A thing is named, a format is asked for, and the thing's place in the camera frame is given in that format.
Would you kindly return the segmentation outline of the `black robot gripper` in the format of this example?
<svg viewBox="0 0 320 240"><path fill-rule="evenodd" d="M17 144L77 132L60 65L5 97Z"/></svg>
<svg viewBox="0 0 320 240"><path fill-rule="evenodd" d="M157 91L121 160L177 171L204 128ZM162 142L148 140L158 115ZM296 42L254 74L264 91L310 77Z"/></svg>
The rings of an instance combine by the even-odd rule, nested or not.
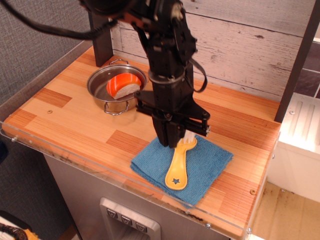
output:
<svg viewBox="0 0 320 240"><path fill-rule="evenodd" d="M199 90L194 87L194 76L187 74L171 82L152 80L153 90L134 93L137 110L152 116L158 140L164 147L175 148L186 130L207 136L210 132L210 114L199 106L193 94L204 91L205 80Z"/></svg>

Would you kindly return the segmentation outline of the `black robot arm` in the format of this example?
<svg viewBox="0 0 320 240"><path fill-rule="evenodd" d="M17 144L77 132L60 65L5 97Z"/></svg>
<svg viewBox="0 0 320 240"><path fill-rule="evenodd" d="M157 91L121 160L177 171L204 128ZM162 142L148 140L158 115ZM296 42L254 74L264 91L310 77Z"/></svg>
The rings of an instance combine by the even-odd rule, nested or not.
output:
<svg viewBox="0 0 320 240"><path fill-rule="evenodd" d="M179 0L83 0L92 14L130 24L149 63L152 90L137 91L137 110L152 117L160 143L175 148L186 131L209 132L210 114L195 103L193 59L197 40Z"/></svg>

